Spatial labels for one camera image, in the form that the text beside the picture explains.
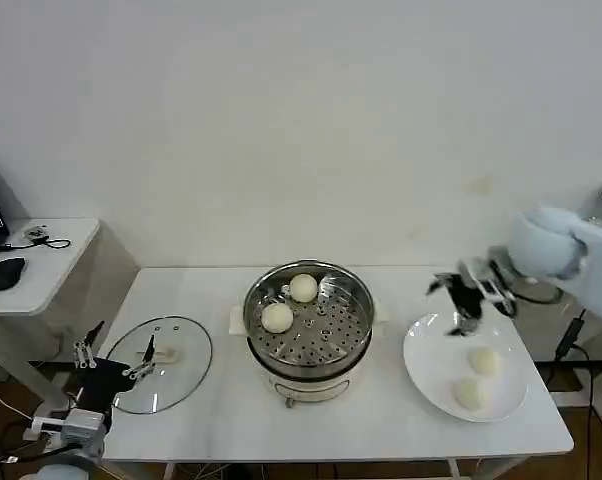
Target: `white wall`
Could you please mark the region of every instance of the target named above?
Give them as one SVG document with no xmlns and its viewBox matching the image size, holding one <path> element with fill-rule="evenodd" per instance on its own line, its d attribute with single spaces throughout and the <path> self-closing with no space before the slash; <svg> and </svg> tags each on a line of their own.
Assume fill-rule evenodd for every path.
<svg viewBox="0 0 602 480">
<path fill-rule="evenodd" d="M 448 263 L 602 182 L 602 0 L 0 0 L 0 173 L 141 265 Z"/>
</svg>

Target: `cable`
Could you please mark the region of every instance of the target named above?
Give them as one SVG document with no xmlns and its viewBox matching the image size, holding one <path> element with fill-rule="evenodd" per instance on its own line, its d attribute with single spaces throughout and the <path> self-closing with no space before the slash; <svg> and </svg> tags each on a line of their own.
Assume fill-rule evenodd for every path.
<svg viewBox="0 0 602 480">
<path fill-rule="evenodd" d="M 572 319 L 572 321 L 568 325 L 568 328 L 566 328 L 563 337 L 561 337 L 561 341 L 558 343 L 557 348 L 554 351 L 554 361 L 552 362 L 550 375 L 548 375 L 548 378 L 544 382 L 546 388 L 549 387 L 550 382 L 556 374 L 558 363 L 561 360 L 563 360 L 563 357 L 565 357 L 568 354 L 571 348 L 574 348 L 574 344 L 579 338 L 579 333 L 581 332 L 581 329 L 583 328 L 583 325 L 585 323 L 583 321 L 583 316 L 585 315 L 585 312 L 586 310 L 584 308 L 583 310 L 581 310 L 581 313 L 578 317 Z"/>
<path fill-rule="evenodd" d="M 24 448 L 28 448 L 28 447 L 31 447 L 33 445 L 36 445 L 37 443 L 40 443 L 42 440 L 46 440 L 46 439 L 45 438 L 40 438 L 39 440 L 37 440 L 35 442 L 29 442 L 27 445 L 22 445 L 21 447 L 14 449 L 11 453 L 20 452 Z M 3 455 L 3 454 L 0 455 L 0 460 L 2 460 L 3 458 L 5 458 L 5 455 Z"/>
<path fill-rule="evenodd" d="M 558 287 L 555 288 L 556 292 L 554 293 L 554 295 L 551 298 L 547 299 L 526 297 L 525 295 L 521 295 L 520 293 L 517 293 L 512 289 L 510 289 L 510 292 L 512 292 L 512 295 L 514 295 L 519 300 L 523 300 L 524 302 L 532 303 L 534 305 L 556 305 L 557 303 L 561 303 L 561 300 L 563 300 L 563 290 L 561 290 Z"/>
<path fill-rule="evenodd" d="M 588 362 L 590 362 L 590 355 L 585 348 L 580 345 L 572 345 L 572 348 L 580 351 L 583 356 L 586 358 Z M 586 460 L 586 479 L 590 480 L 590 458 L 592 457 L 592 434 L 591 434 L 591 424 L 592 424 L 592 410 L 593 401 L 594 401 L 594 375 L 592 374 L 592 369 L 588 368 L 588 373 L 590 374 L 590 398 L 589 398 L 589 406 L 588 406 L 588 421 L 587 421 L 587 432 L 586 432 L 586 448 L 587 448 L 587 460 Z"/>
<path fill-rule="evenodd" d="M 28 463 L 34 462 L 36 460 L 41 460 L 42 458 L 52 457 L 54 455 L 59 455 L 60 453 L 67 452 L 69 450 L 75 450 L 77 448 L 81 448 L 81 444 L 79 443 L 68 443 L 65 447 L 57 448 L 55 450 L 50 450 L 49 452 L 39 453 L 38 455 L 31 455 L 29 457 L 8 457 L 7 461 L 2 461 L 3 463 Z"/>
<path fill-rule="evenodd" d="M 5 473 L 3 471 L 3 464 L 0 463 L 0 479 L 5 480 Z"/>
<path fill-rule="evenodd" d="M 185 473 L 186 475 L 196 475 L 196 474 L 198 473 L 198 472 L 193 472 L 193 471 L 191 471 L 191 470 L 188 470 L 187 468 L 185 468 L 185 467 L 182 467 L 182 466 L 181 466 L 181 465 L 179 465 L 178 463 L 177 463 L 177 469 L 178 469 L 178 470 L 181 470 L 181 471 L 182 471 L 183 473 Z"/>
<path fill-rule="evenodd" d="M 67 238 L 55 238 L 54 240 L 46 240 L 45 242 L 32 243 L 30 245 L 12 245 L 10 243 L 6 243 L 5 245 L 0 245 L 0 252 L 27 250 L 28 248 L 34 248 L 40 245 L 45 245 L 46 247 L 54 248 L 55 250 L 61 250 L 62 248 L 68 248 L 70 245 L 72 245 L 72 242 Z"/>
<path fill-rule="evenodd" d="M 199 478 L 201 476 L 201 474 L 203 473 L 203 471 L 208 468 L 208 465 L 210 465 L 209 463 L 204 464 L 201 467 L 201 470 L 199 470 L 199 473 L 196 474 L 196 476 L 194 477 L 194 480 L 197 480 L 197 478 Z"/>
<path fill-rule="evenodd" d="M 23 413 L 21 410 L 19 410 L 18 408 L 14 408 L 11 407 L 10 405 L 8 405 L 7 403 L 5 403 L 3 400 L 0 399 L 0 403 L 1 405 L 3 405 L 6 408 L 9 408 L 10 410 L 12 410 L 13 412 L 18 413 L 19 415 L 21 415 L 22 417 L 27 418 L 28 420 L 32 421 L 32 417 L 30 415 L 26 415 L 25 413 Z"/>
<path fill-rule="evenodd" d="M 31 425 L 30 421 L 26 420 L 25 418 L 19 418 L 17 420 L 13 420 L 13 421 L 9 422 L 8 424 L 6 424 L 6 426 L 3 427 L 3 431 L 1 432 L 1 435 L 0 435 L 0 451 L 2 453 L 8 453 L 8 452 L 11 452 L 24 445 L 33 443 L 33 442 L 21 442 L 19 445 L 15 445 L 15 446 L 6 445 L 6 438 L 8 436 L 9 431 L 14 430 L 14 428 L 16 428 L 16 427 L 20 427 L 22 430 L 26 430 L 30 425 Z"/>
<path fill-rule="evenodd" d="M 201 472 L 199 472 L 199 475 L 197 475 L 196 477 L 194 477 L 194 480 L 203 480 L 204 478 L 210 478 L 212 475 L 216 475 L 217 473 L 219 473 L 220 471 L 228 468 L 229 466 L 230 466 L 230 464 L 226 463 L 225 465 L 221 465 L 216 470 L 212 470 L 210 473 L 206 473 L 205 475 L 203 475 L 202 477 L 200 477 L 199 475 L 201 475 L 201 472 L 203 472 L 203 468 L 202 468 Z"/>
</svg>

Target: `computer mouse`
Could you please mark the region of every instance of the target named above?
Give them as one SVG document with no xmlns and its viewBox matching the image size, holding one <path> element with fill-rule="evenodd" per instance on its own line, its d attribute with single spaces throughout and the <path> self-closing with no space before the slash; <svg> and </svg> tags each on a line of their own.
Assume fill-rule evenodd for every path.
<svg viewBox="0 0 602 480">
<path fill-rule="evenodd" d="M 14 287 L 21 278 L 25 258 L 8 258 L 0 261 L 0 292 Z"/>
</svg>

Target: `floor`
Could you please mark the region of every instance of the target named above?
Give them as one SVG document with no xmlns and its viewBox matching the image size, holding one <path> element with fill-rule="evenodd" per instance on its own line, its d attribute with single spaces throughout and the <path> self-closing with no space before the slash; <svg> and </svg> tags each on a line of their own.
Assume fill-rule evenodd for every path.
<svg viewBox="0 0 602 480">
<path fill-rule="evenodd" d="M 578 383 L 572 374 L 560 373 L 553 381 L 554 390 L 573 390 Z M 27 413 L 34 411 L 39 403 L 37 398 L 19 385 L 14 380 L 0 384 L 0 397 L 9 404 L 24 410 Z M 556 457 L 539 457 L 528 460 L 514 468 L 504 476 L 503 480 L 541 479 L 566 480 L 586 478 L 586 420 L 587 409 L 568 408 L 562 409 L 561 414 L 570 429 L 575 441 L 572 452 Z M 13 424 L 4 438 L 0 439 L 3 448 L 13 449 L 21 444 L 20 434 L 22 427 L 18 421 L 19 416 L 0 405 L 0 432 L 10 423 Z M 34 454 L 40 451 L 40 445 L 33 445 L 23 450 L 22 454 Z M 459 462 L 462 474 L 470 475 L 476 466 L 475 460 Z M 21 476 L 32 473 L 40 467 L 37 463 L 23 465 L 7 465 L 3 468 L 6 480 L 19 479 Z M 176 478 L 186 480 L 194 478 L 200 465 L 180 465 Z M 332 479 L 332 478 L 409 478 L 409 477 L 436 477 L 448 475 L 447 464 L 444 462 L 393 462 L 393 463 L 339 463 L 339 464 L 271 464 L 245 465 L 231 468 L 241 468 L 242 478 L 255 480 L 301 480 L 301 479 Z M 156 478 L 162 478 L 163 465 L 147 465 L 147 469 Z M 208 466 L 205 473 L 212 472 L 214 466 Z M 114 477 L 104 472 L 95 472 L 91 477 L 96 480 L 112 480 Z M 592 418 L 592 480 L 602 480 L 602 424 L 596 415 Z"/>
</svg>

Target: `table leg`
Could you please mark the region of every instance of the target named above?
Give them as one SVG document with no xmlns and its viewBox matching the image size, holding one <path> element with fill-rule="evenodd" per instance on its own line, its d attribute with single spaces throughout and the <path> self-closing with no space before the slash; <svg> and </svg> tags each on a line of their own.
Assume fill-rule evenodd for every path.
<svg viewBox="0 0 602 480">
<path fill-rule="evenodd" d="M 454 458 L 448 458 L 448 467 L 450 468 L 450 477 L 457 480 L 461 477 L 459 473 L 459 465 L 457 465 L 457 461 Z"/>
<path fill-rule="evenodd" d="M 517 465 L 525 462 L 528 457 L 486 458 L 481 462 L 473 480 L 494 480 Z"/>
<path fill-rule="evenodd" d="M 13 343 L 12 334 L 3 327 L 0 319 L 0 367 L 50 405 L 67 407 L 66 394 L 32 367 L 18 348 L 10 348 Z"/>
<path fill-rule="evenodd" d="M 552 399 L 558 408 L 587 407 L 590 404 L 590 374 L 580 369 L 574 370 L 574 373 L 583 388 L 576 392 L 552 392 Z M 602 373 L 594 379 L 592 405 L 602 422 Z"/>
<path fill-rule="evenodd" d="M 172 480 L 174 478 L 174 467 L 175 463 L 167 463 L 165 470 L 163 471 L 163 480 Z"/>
</svg>

